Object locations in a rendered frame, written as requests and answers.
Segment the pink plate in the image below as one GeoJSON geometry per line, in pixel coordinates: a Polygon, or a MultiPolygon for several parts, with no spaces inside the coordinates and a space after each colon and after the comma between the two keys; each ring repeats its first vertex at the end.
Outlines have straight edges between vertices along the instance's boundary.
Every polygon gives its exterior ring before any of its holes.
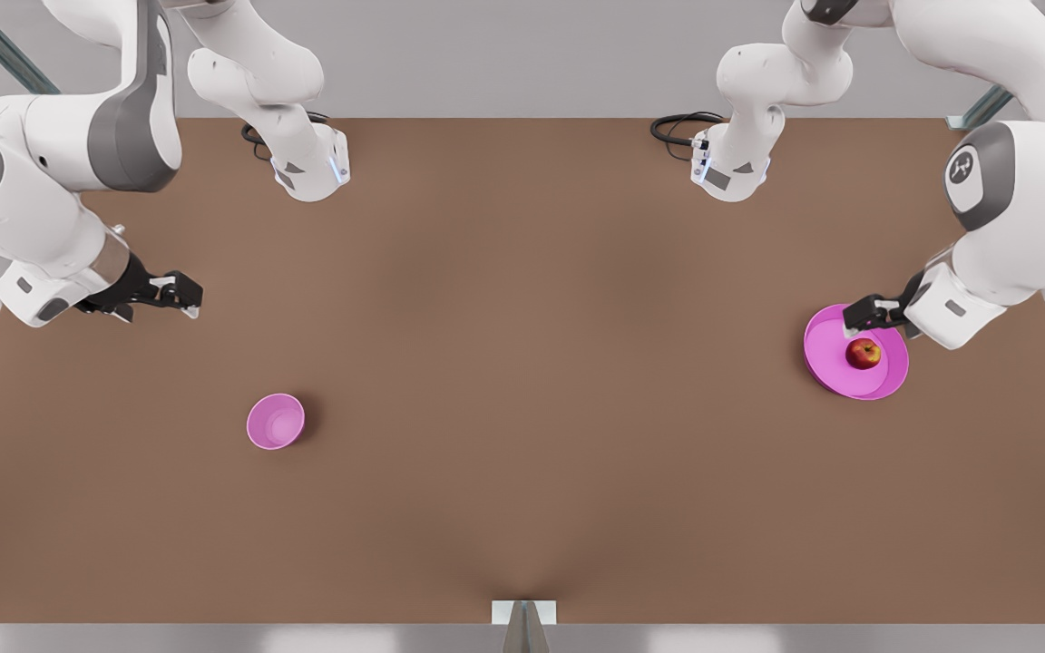
{"type": "Polygon", "coordinates": [[[857,400],[880,400],[895,394],[908,376],[909,356],[903,332],[896,329],[875,329],[863,332],[882,350],[875,367],[858,369],[846,359],[854,337],[845,335],[845,303],[826,306],[813,314],[802,336],[802,352],[810,375],[830,392],[857,400]]]}

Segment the pink bowl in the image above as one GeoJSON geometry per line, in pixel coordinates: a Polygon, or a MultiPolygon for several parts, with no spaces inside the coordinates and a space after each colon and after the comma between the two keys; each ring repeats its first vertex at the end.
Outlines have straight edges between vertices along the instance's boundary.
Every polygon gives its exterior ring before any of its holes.
{"type": "Polygon", "coordinates": [[[306,409],[297,397],[277,393],[264,396],[249,410],[246,434],[262,450],[291,446],[306,426],[306,409]]]}

